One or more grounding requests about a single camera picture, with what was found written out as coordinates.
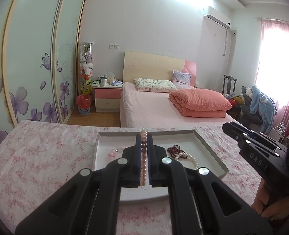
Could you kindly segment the folded coral duvet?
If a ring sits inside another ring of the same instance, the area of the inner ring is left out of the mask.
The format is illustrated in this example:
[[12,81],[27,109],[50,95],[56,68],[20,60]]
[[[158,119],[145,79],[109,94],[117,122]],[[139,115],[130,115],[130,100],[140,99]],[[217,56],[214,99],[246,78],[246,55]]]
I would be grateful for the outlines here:
[[219,92],[208,89],[180,89],[169,94],[171,103],[185,117],[225,118],[232,104]]

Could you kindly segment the white air conditioner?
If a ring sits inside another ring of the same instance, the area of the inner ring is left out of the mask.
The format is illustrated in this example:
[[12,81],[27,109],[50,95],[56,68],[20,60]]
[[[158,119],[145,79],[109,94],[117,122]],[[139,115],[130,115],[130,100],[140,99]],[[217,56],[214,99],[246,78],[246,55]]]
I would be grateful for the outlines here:
[[208,6],[203,10],[203,17],[211,19],[215,23],[218,23],[226,29],[231,28],[231,19],[214,9],[213,7]]

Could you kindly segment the wall switch plate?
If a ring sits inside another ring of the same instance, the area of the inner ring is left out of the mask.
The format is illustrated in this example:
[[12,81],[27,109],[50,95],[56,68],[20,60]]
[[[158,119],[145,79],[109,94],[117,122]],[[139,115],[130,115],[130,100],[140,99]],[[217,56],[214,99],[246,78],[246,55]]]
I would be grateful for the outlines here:
[[119,47],[118,44],[109,44],[109,49],[119,49]]

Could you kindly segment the blue plush garment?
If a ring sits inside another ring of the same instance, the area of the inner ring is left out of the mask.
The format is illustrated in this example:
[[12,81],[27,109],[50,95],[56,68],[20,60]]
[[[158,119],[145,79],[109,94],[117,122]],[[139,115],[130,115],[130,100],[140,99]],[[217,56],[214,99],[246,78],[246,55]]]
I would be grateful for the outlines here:
[[276,105],[273,99],[262,93],[256,85],[251,87],[251,91],[250,114],[259,113],[262,118],[262,125],[259,127],[259,132],[269,134],[277,114]]

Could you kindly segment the pink curtain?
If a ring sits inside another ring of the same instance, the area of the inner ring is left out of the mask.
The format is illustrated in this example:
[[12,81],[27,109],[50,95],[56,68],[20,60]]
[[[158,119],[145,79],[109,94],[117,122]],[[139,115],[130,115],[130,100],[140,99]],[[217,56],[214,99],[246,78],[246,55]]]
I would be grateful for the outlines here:
[[273,126],[289,123],[289,22],[259,19],[261,43],[255,85],[277,108]]

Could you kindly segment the beige pink headboard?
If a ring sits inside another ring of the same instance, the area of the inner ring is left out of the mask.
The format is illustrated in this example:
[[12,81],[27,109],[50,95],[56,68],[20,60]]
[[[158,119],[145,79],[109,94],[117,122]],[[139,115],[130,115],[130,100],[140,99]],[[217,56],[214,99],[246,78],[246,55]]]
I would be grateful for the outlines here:
[[191,74],[190,85],[197,86],[195,62],[143,52],[125,52],[123,82],[134,83],[137,78],[171,80],[173,71]]

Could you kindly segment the dark wooden chair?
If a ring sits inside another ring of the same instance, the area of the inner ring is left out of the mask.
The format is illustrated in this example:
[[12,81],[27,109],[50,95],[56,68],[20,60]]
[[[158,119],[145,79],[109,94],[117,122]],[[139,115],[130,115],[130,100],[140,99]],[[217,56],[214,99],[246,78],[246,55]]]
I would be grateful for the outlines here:
[[229,75],[223,75],[223,77],[224,80],[223,80],[222,95],[226,98],[234,96],[237,79]]

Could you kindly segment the bed with pink sheet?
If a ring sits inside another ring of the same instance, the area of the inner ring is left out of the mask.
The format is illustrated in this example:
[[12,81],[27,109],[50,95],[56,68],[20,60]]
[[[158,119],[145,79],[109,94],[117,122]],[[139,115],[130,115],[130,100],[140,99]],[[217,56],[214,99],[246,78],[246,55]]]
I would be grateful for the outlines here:
[[185,117],[169,100],[169,94],[159,92],[141,92],[135,84],[123,84],[120,99],[120,125],[128,128],[194,128],[203,126],[221,126],[235,122],[226,115],[224,118]]

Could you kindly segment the pink bedside table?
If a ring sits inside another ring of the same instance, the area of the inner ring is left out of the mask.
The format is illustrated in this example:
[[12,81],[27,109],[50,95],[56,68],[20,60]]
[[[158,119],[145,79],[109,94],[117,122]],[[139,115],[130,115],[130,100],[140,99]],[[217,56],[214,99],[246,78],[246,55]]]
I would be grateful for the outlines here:
[[123,86],[94,87],[96,112],[120,112],[120,99]]

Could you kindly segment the lilac square cushion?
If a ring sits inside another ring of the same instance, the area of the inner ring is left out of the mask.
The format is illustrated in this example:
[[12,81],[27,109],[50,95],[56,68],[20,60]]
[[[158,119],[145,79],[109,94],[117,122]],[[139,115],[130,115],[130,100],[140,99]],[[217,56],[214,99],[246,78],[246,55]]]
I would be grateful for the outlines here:
[[173,70],[172,83],[178,88],[190,88],[191,87],[191,77],[189,73],[182,73],[177,70]]

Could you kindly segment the pink floral tablecloth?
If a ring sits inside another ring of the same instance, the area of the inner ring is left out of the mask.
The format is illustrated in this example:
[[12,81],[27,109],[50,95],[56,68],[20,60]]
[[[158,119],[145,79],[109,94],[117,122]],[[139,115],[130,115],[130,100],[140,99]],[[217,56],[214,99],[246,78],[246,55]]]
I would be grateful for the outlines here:
[[[195,130],[228,168],[224,183],[252,204],[260,176],[239,155],[235,140],[220,126]],[[22,121],[0,143],[0,220],[13,233],[17,225],[83,168],[92,168],[99,132],[111,127]]]

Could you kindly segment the yellow green plush toy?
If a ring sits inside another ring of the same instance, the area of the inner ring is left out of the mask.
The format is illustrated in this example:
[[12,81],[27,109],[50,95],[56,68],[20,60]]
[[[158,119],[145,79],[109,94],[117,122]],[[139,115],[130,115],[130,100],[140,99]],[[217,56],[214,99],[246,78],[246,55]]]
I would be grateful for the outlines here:
[[90,79],[84,80],[81,86],[82,94],[90,95],[91,90],[92,90],[92,81]]

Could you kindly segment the clear tube of plush toys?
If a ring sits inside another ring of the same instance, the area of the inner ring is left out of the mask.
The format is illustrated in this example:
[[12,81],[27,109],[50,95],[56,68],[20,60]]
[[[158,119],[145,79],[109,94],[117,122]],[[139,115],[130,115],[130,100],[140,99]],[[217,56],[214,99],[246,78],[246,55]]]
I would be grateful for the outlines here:
[[93,77],[93,47],[94,42],[85,42],[79,48],[79,75],[85,80]]

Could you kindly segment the floral white pillow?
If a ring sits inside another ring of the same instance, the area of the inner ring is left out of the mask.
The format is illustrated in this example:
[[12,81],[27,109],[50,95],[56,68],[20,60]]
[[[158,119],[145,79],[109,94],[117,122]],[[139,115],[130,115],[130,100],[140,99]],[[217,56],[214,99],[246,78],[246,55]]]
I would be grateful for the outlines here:
[[177,90],[177,87],[169,80],[135,79],[138,91],[170,93]]

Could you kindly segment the red waste basket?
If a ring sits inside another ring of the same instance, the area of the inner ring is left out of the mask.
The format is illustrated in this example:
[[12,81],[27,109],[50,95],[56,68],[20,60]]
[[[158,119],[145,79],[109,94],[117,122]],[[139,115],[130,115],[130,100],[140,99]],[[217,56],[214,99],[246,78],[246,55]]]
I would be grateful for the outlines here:
[[91,96],[88,94],[80,94],[76,97],[76,104],[80,115],[88,115],[91,108]]

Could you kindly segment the sliding wardrobe with flowers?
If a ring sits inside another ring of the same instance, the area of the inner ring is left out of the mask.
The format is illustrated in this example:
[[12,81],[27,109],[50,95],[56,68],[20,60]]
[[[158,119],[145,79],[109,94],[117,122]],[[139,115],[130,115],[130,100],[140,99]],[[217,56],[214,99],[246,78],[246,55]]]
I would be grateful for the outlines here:
[[23,120],[68,121],[84,3],[0,0],[0,144]]

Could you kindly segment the grey shallow cardboard tray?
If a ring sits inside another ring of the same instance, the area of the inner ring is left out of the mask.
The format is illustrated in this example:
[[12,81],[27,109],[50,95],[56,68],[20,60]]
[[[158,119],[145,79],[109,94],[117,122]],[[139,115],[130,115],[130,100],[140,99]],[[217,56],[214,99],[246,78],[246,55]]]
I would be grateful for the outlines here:
[[[138,132],[99,132],[93,157],[92,170],[105,168],[110,161],[119,159],[123,149],[135,145]],[[168,149],[174,145],[196,159],[198,167],[205,167],[223,179],[228,168],[196,130],[151,132],[155,145]],[[147,201],[168,196],[166,187],[153,188],[147,181],[144,187],[122,188],[122,202]]]

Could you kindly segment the white mug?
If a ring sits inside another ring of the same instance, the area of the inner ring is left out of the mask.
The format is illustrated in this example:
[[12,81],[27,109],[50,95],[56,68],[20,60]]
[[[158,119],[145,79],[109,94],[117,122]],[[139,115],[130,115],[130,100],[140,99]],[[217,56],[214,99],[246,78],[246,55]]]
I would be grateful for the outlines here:
[[107,78],[101,78],[101,86],[105,87],[107,84]]

